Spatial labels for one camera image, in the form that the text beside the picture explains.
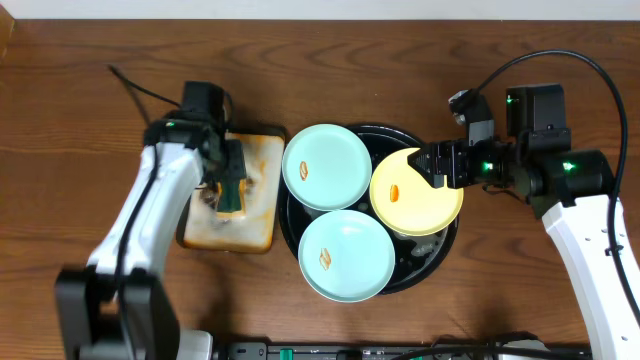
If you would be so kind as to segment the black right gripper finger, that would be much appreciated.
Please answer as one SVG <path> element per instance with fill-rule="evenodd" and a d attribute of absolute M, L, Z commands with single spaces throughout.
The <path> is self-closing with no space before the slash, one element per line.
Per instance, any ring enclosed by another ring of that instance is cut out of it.
<path fill-rule="evenodd" d="M 426 144 L 407 157 L 410 165 L 431 165 L 433 146 Z"/>
<path fill-rule="evenodd" d="M 408 164 L 416 170 L 432 188 L 443 188 L 445 186 L 445 176 L 436 174 L 429 161 L 414 159 L 409 160 Z"/>

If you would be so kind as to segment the green yellow scrub sponge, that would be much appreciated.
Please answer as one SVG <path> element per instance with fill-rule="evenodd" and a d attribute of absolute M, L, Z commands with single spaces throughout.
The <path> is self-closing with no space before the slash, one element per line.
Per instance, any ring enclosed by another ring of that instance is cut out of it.
<path fill-rule="evenodd" d="M 225 216 L 245 213 L 245 179 L 226 179 L 216 183 L 218 200 L 216 211 Z"/>

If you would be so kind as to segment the yellow plate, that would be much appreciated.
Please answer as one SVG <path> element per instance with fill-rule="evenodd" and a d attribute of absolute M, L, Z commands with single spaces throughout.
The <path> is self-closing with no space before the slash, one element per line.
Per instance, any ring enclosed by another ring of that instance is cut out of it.
<path fill-rule="evenodd" d="M 369 185 L 372 208 L 380 221 L 407 236 L 426 236 L 446 228 L 459 214 L 464 190 L 433 188 L 408 165 L 417 148 L 405 148 L 385 157 Z"/>

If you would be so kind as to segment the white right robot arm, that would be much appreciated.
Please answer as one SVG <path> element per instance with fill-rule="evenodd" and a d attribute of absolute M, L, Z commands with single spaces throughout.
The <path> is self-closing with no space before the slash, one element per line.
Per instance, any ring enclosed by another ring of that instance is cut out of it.
<path fill-rule="evenodd" d="M 636 359 L 639 323 L 630 300 L 639 267 L 626 234 L 615 178 L 599 150 L 573 150 L 567 129 L 424 145 L 408 165 L 434 188 L 511 188 L 543 222 L 560 253 L 596 359 Z"/>

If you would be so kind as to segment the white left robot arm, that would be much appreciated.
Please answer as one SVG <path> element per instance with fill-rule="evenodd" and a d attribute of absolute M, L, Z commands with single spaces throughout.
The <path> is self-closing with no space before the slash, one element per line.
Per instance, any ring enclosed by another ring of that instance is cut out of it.
<path fill-rule="evenodd" d="M 134 185 L 84 268 L 63 268 L 54 285 L 68 359 L 210 359 L 214 338 L 179 324 L 162 284 L 183 210 L 199 185 L 218 180 L 228 158 L 222 120 L 153 122 Z"/>

